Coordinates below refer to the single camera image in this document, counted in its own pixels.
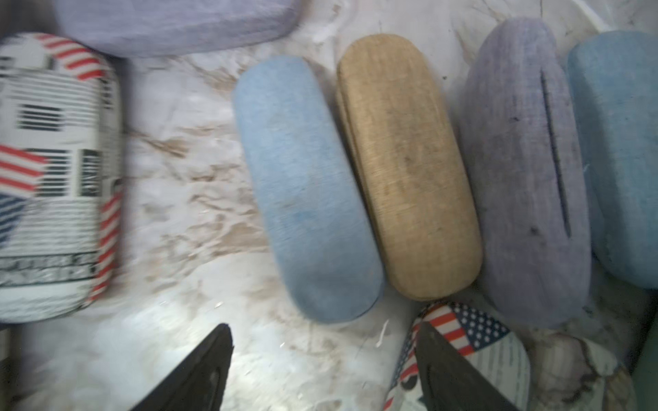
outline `dirty white surface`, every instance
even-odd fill
[[[425,54],[454,119],[480,44],[510,16],[543,18],[561,55],[600,31],[658,32],[654,0],[308,0],[284,39],[123,62],[122,266],[93,306],[14,333],[17,408],[128,410],[225,322],[235,351],[223,411],[381,409],[418,306],[388,289],[348,324],[298,313],[253,201],[230,92],[245,69],[291,54],[311,62],[333,104],[347,46],[396,33]],[[474,289],[457,298],[486,307]],[[644,291],[597,272],[590,304],[563,328],[626,358],[647,304]]]

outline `slit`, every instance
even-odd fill
[[[557,192],[560,196],[560,209],[562,210],[562,221],[565,225],[567,237],[571,238],[571,223],[569,222],[569,207],[567,204],[567,192],[565,191],[565,182],[562,177],[562,168],[560,167],[560,156],[557,152],[557,142],[555,132],[553,131],[553,117],[551,115],[551,106],[548,99],[548,88],[546,86],[546,77],[544,71],[542,74],[542,93],[544,95],[544,109],[546,110],[546,123],[548,126],[548,136],[551,143],[551,154],[553,155],[553,165],[555,167],[555,177],[557,180]]]

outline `fabric-covered case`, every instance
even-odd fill
[[[480,229],[443,98],[399,36],[356,41],[338,66],[338,103],[391,283],[432,300],[475,280]]]
[[[55,0],[64,33],[120,57],[183,55],[290,32],[301,0]]]
[[[658,37],[601,34],[569,53],[567,76],[594,253],[617,277],[658,288]]]
[[[588,296],[590,230],[569,86],[541,20],[510,19],[487,37],[468,74],[459,141],[487,296],[512,320],[568,320]]]
[[[383,411],[428,409],[420,384],[423,377],[418,374],[417,342],[422,322],[430,323],[519,411],[526,410],[530,361],[519,338],[504,324],[477,308],[458,302],[437,302],[423,309],[411,326]]]
[[[384,273],[354,175],[311,69],[276,57],[240,78],[234,108],[284,283],[308,317],[352,320]]]
[[[114,270],[121,106],[107,61],[52,34],[0,46],[0,322],[99,298]]]

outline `newspaper print eyeglass case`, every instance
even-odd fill
[[[0,44],[0,322],[81,308],[115,265],[121,195],[119,87],[75,41]]]
[[[403,345],[383,411],[429,410],[428,401],[424,397],[429,393],[423,391],[416,352],[423,322],[428,322],[443,335],[457,353],[509,403],[520,411],[528,409],[530,361],[521,340],[501,322],[475,307],[440,301],[426,306],[414,320]]]

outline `red and white stripes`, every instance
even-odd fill
[[[95,283],[85,305],[96,300],[107,288],[108,281],[116,266],[116,247],[119,234],[121,194],[110,199],[101,211],[101,230],[99,242],[98,266]]]
[[[47,163],[41,156],[0,145],[0,193],[31,199]]]
[[[105,75],[101,61],[79,43],[52,34],[36,34],[35,38],[78,80],[83,82]]]
[[[422,319],[417,318],[411,328],[411,349],[407,355],[407,360],[402,366],[402,372],[398,378],[398,381],[405,381],[407,378],[412,375],[418,374],[418,362],[416,361],[416,341],[418,339],[418,331],[420,330],[420,323],[428,322],[437,331],[443,335],[445,339],[452,344],[452,346],[461,354],[462,356],[467,356],[475,352],[468,337],[466,336],[466,331],[462,328],[457,316],[452,311],[452,308],[445,303],[438,303],[432,307]],[[393,405],[393,398],[395,396],[395,390],[391,390],[386,398],[384,403],[383,410],[386,411]]]

